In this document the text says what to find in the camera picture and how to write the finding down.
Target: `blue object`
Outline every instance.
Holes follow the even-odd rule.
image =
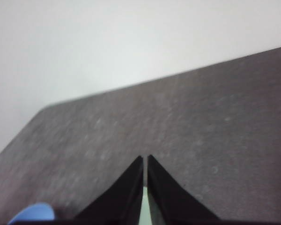
[[[54,210],[47,203],[37,203],[19,212],[14,218],[12,218],[8,225],[12,225],[17,221],[31,221],[31,220],[54,220]]]

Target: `gray textured surface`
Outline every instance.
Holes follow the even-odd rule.
[[[281,221],[281,48],[43,109],[0,154],[0,224],[70,218],[151,153],[218,216]]]

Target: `white wall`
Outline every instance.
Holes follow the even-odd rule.
[[[42,107],[281,46],[281,0],[0,0],[0,150]]]

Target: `blue fabric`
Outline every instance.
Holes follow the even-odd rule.
[[[55,215],[52,207],[46,203],[37,203],[31,205],[21,212],[19,212],[14,218],[12,218],[8,225],[12,225],[16,221],[31,221],[31,220],[54,220]]]

